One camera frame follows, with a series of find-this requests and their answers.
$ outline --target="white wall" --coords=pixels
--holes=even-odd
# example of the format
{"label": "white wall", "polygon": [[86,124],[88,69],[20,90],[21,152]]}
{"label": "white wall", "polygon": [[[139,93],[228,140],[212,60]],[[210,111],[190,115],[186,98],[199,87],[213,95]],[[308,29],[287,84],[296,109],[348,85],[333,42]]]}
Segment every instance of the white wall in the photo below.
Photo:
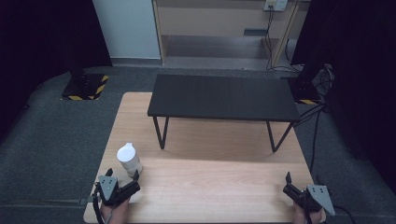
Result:
{"label": "white wall", "polygon": [[93,0],[111,58],[161,59],[151,0]]}

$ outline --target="yellow and black striped tape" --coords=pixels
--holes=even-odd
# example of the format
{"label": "yellow and black striped tape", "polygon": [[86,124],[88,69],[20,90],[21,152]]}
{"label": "yellow and black striped tape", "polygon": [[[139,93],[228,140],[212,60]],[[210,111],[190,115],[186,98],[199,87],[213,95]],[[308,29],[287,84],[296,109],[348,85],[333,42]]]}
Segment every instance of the yellow and black striped tape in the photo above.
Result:
{"label": "yellow and black striped tape", "polygon": [[63,97],[63,100],[73,100],[73,101],[97,100],[97,99],[99,99],[99,96],[101,95],[103,89],[105,88],[107,80],[108,80],[108,76],[103,76],[103,78],[100,82],[100,85],[99,85],[98,89],[96,90],[95,95],[90,95],[90,96],[69,95],[69,96]]}
{"label": "yellow and black striped tape", "polygon": [[302,105],[319,105],[320,100],[298,100],[296,103]]}

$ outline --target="black table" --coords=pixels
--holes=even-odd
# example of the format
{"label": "black table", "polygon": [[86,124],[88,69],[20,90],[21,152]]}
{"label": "black table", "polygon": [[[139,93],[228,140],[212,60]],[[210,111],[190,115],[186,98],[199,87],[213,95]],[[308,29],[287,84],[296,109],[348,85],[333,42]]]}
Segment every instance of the black table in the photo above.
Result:
{"label": "black table", "polygon": [[[158,75],[148,116],[153,117],[161,149],[169,118],[266,121],[273,152],[300,120],[289,84],[282,79]],[[165,117],[163,137],[157,117]],[[289,122],[275,146],[270,121]]]}

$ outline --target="black curtain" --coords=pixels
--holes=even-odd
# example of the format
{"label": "black curtain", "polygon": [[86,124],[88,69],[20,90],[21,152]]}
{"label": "black curtain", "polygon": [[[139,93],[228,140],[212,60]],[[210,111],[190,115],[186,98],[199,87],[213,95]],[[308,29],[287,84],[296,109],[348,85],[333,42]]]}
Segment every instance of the black curtain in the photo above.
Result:
{"label": "black curtain", "polygon": [[[337,3],[343,12],[327,27]],[[321,58],[332,65],[335,81],[325,97],[332,117],[350,152],[370,159],[396,193],[395,8],[396,1],[312,0],[293,61]],[[323,42],[318,34],[329,36]],[[328,50],[315,55],[319,44]]]}
{"label": "black curtain", "polygon": [[111,65],[92,1],[1,1],[0,139],[39,84],[67,71]]}

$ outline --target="black cable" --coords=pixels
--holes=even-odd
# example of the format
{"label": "black cable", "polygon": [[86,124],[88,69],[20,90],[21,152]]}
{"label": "black cable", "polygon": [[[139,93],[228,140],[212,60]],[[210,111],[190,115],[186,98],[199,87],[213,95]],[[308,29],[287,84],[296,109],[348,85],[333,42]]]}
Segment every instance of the black cable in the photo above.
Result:
{"label": "black cable", "polygon": [[316,108],[318,108],[318,107],[320,107],[320,106],[325,106],[325,105],[326,105],[326,104],[319,104],[319,105],[316,105],[316,106],[310,108],[309,110],[305,111],[302,115],[300,115],[300,117],[302,118],[301,121],[298,122],[297,124],[294,124],[293,127],[296,128],[296,127],[298,127],[299,125],[301,125],[301,124],[303,124],[303,123],[309,121],[309,120],[312,118],[313,115],[315,115],[316,113],[318,113],[318,111],[316,111],[316,112],[314,112],[314,113],[312,113],[312,114],[306,116],[305,118],[303,118],[303,116],[304,116],[305,114],[311,112],[312,110],[314,110],[314,109],[316,109]]}
{"label": "black cable", "polygon": [[305,200],[304,203],[304,214],[305,214],[306,224],[312,224],[312,219],[311,216],[309,215],[308,200]]}
{"label": "black cable", "polygon": [[325,67],[319,75],[320,82],[315,86],[315,88],[317,89],[319,95],[325,96],[332,87],[332,71]]}
{"label": "black cable", "polygon": [[343,210],[345,213],[347,213],[347,214],[349,215],[350,220],[352,221],[352,223],[353,223],[353,224],[356,224],[356,221],[355,221],[355,219],[353,218],[352,214],[351,214],[348,210],[346,210],[344,207],[341,207],[341,206],[338,206],[338,205],[334,205],[333,207],[334,207],[334,208],[337,208],[337,209],[340,209],[340,210]]}
{"label": "black cable", "polygon": [[37,87],[35,87],[35,91],[41,89],[44,86],[44,83],[40,83]]}
{"label": "black cable", "polygon": [[286,46],[285,46],[286,60],[288,61],[290,67],[291,67],[294,71],[296,71],[296,72],[298,72],[298,73],[301,73],[301,70],[295,68],[295,67],[291,64],[291,59],[290,59],[290,57],[289,57],[289,51],[288,51],[288,48],[289,48],[289,41],[290,41],[290,39],[288,39],[288,41],[286,42]]}
{"label": "black cable", "polygon": [[317,142],[319,116],[320,116],[320,112],[323,110],[323,108],[324,108],[324,106],[319,110],[318,116],[317,116],[317,121],[315,123],[314,139],[313,139],[313,144],[312,144],[312,158],[311,158],[311,165],[309,166],[309,173],[311,173],[311,174],[312,174],[312,170],[314,169],[315,151],[316,151],[315,144]]}
{"label": "black cable", "polygon": [[[270,9],[270,16],[268,19],[268,25],[267,25],[267,35],[264,37],[265,40],[265,44],[267,45],[267,48],[269,50],[269,57],[268,57],[268,62],[267,65],[265,66],[266,70],[273,70],[273,71],[282,71],[282,72],[292,72],[292,73],[300,73],[300,71],[296,70],[294,67],[290,68],[290,67],[286,67],[286,66],[273,66],[272,62],[272,43],[271,43],[271,38],[270,38],[270,28],[271,28],[271,24],[272,21],[274,19],[274,7],[273,6],[269,6]],[[277,68],[285,68],[285,69],[289,69],[289,70],[276,70]]]}
{"label": "black cable", "polygon": [[99,209],[99,200],[97,194],[93,194],[93,211],[96,214],[96,220],[98,221],[99,224],[105,224],[104,221],[102,220],[102,215],[100,214],[100,209]]}

